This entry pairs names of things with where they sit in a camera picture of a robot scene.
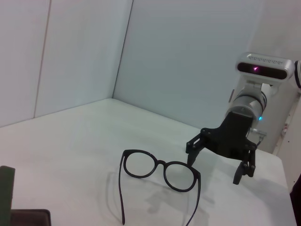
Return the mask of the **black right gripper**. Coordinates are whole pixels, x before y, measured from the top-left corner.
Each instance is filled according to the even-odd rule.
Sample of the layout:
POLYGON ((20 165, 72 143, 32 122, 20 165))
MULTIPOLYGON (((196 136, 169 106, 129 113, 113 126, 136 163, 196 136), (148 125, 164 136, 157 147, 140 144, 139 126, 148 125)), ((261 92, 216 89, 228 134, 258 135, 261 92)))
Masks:
POLYGON ((233 184, 238 185, 242 176, 253 177, 257 145, 246 138, 253 119, 230 112, 218 128, 203 128, 201 133, 186 143, 187 164, 192 166, 200 151, 205 147, 217 155, 241 160, 233 184))

